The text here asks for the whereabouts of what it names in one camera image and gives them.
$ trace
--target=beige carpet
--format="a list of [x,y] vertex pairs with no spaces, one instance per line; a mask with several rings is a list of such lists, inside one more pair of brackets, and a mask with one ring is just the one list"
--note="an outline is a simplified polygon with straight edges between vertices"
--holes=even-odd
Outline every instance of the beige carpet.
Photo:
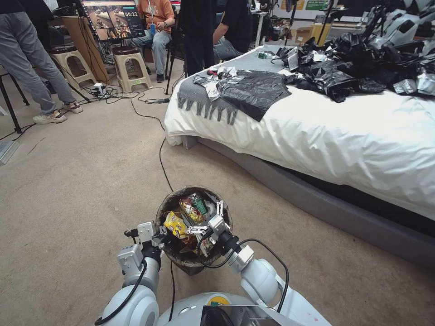
[[[37,106],[22,107],[7,88],[21,124],[31,123]],[[163,97],[159,89],[145,96]],[[133,101],[141,114],[163,119],[165,104]],[[0,166],[2,325],[92,325],[122,285],[116,255],[131,243],[124,230],[154,219],[169,193],[158,121],[137,116],[129,100],[67,115],[62,124],[29,129]],[[0,116],[0,137],[12,130],[10,117]],[[427,270],[310,216],[200,144],[190,151],[165,144],[162,159],[174,188],[203,184],[220,193],[235,234],[271,245],[289,267],[290,286],[332,325],[434,324],[435,282]],[[284,276],[270,254],[252,247]],[[227,266],[194,277],[174,272],[176,300],[204,291],[242,294],[240,276]],[[164,258],[161,311],[171,293]]]

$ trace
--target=gray bed frame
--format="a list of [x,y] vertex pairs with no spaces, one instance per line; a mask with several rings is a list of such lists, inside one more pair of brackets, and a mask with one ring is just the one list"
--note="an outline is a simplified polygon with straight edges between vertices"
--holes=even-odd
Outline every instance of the gray bed frame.
[[183,136],[183,147],[197,142],[228,157],[258,181],[305,212],[389,253],[435,270],[435,239],[368,212],[299,179],[275,165],[194,136]]

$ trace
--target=gray blanket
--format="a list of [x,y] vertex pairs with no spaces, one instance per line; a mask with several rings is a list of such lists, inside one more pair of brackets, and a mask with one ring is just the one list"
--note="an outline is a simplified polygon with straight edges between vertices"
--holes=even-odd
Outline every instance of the gray blanket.
[[[262,49],[257,49],[253,53],[237,58],[231,62],[224,62],[221,65],[225,67],[236,67],[237,70],[263,70],[267,72],[278,72],[283,69],[282,61],[275,60],[276,64],[273,64],[270,60],[259,59],[258,52],[272,51],[273,53],[276,53],[279,48],[280,46],[277,45],[265,45]],[[203,72],[200,74],[200,76],[207,77],[207,74]],[[227,110],[227,123],[232,125],[236,119],[238,109],[221,98],[211,102],[207,96],[205,88],[201,85],[193,83],[193,76],[183,81],[178,91],[177,97],[179,108],[184,108],[186,111],[189,111],[192,107],[192,104],[196,102],[196,114],[203,114],[204,118],[211,119],[213,117],[213,113],[217,111],[217,120],[220,121],[222,112]]]

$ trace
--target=shoe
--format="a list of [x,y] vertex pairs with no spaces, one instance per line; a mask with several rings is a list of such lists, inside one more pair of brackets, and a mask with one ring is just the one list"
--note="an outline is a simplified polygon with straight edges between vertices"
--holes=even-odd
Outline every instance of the shoe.
[[61,123],[64,122],[67,119],[66,116],[64,116],[62,113],[60,113],[58,110],[55,110],[52,114],[49,115],[37,115],[36,117],[33,117],[33,122],[37,125],[46,125],[49,123]]
[[65,110],[71,111],[72,113],[80,113],[80,112],[83,112],[82,107],[81,107],[79,104],[77,104],[77,102],[73,102],[73,103],[70,103],[70,104],[68,104],[68,105],[64,104],[64,105],[63,105],[63,108],[64,108]]

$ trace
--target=lanyard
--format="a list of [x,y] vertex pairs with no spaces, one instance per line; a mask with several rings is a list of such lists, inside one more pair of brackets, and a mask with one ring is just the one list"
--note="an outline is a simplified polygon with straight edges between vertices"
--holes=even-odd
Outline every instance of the lanyard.
[[150,8],[150,11],[151,11],[151,23],[154,24],[155,0],[154,0],[154,7],[153,8],[151,8],[150,0],[148,0],[148,7]]

